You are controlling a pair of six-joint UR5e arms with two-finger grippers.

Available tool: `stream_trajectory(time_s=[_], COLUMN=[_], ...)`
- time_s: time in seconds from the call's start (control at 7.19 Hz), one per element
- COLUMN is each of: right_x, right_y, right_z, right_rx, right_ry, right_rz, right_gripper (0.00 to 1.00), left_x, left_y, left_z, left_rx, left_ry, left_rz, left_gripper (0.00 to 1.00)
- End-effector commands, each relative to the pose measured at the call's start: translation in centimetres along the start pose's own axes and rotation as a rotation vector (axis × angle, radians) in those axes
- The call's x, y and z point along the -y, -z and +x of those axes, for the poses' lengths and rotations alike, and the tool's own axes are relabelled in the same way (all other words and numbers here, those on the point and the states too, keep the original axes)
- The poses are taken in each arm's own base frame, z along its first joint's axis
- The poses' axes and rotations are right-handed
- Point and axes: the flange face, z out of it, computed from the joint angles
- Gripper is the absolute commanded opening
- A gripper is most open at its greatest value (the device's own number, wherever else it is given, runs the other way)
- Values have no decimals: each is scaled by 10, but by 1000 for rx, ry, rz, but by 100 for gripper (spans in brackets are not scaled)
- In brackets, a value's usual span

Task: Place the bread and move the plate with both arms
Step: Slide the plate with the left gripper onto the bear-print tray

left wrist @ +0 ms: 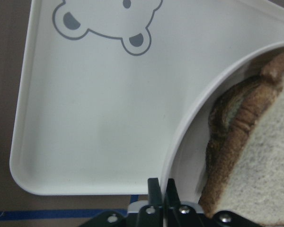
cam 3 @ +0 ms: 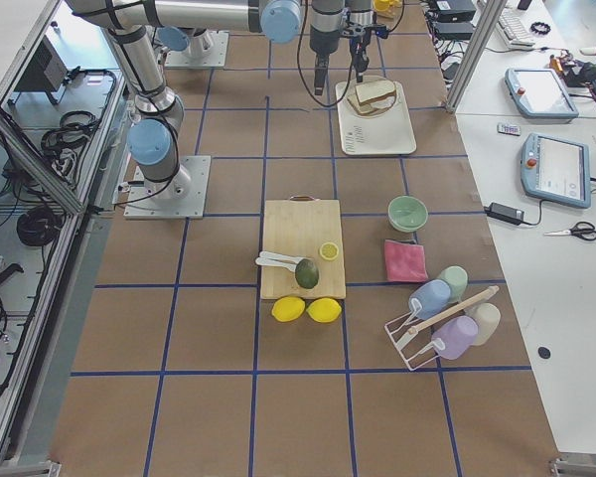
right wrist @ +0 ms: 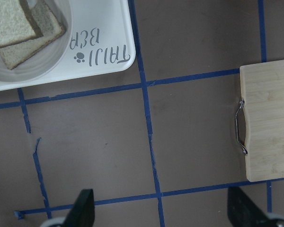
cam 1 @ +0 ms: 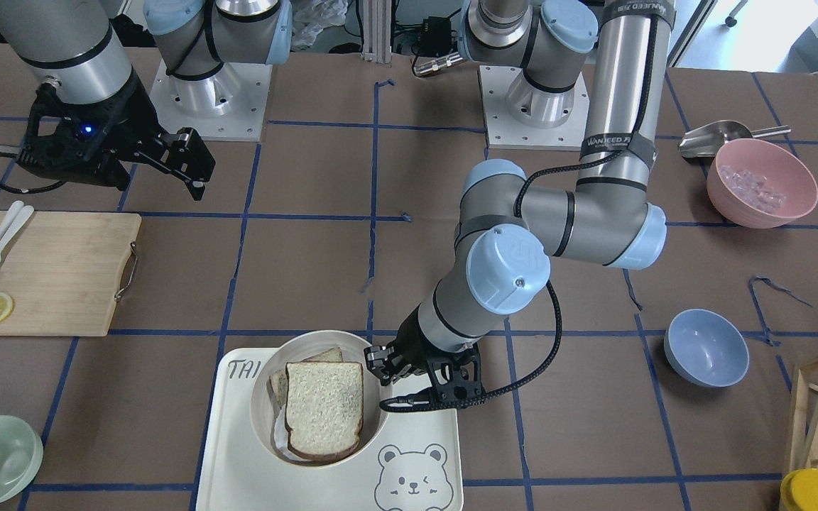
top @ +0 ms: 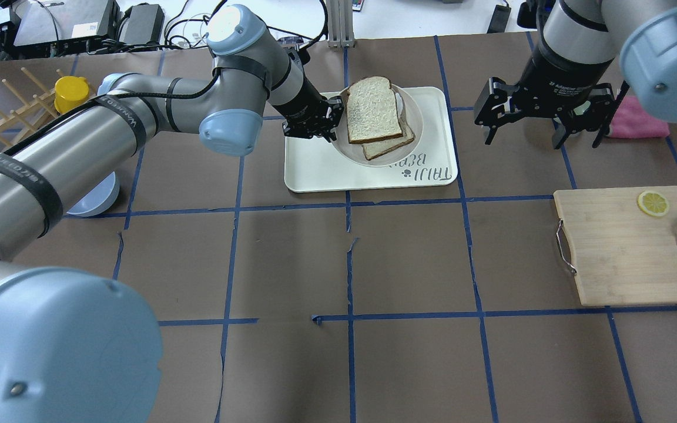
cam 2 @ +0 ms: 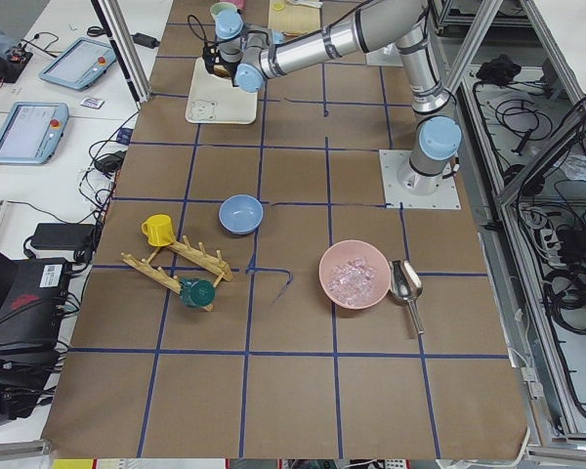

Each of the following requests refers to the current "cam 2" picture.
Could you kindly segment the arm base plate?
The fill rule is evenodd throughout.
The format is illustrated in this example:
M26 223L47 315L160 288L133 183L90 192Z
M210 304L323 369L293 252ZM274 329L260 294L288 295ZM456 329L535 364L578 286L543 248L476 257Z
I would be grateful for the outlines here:
M370 66L403 66L398 48L394 43L366 53L365 61Z
M388 208L460 210L461 204L453 177L446 164L443 172L433 177L418 174L410 167L410 150L380 149L379 160Z

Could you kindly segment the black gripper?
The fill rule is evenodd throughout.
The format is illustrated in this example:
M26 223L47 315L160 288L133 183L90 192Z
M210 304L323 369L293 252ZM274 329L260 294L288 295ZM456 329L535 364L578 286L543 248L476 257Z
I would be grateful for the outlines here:
M204 44L202 48L202 59L206 71L214 75L214 65L221 64L230 73L230 78L234 78L237 64L227 62L220 54L219 50L214 45Z

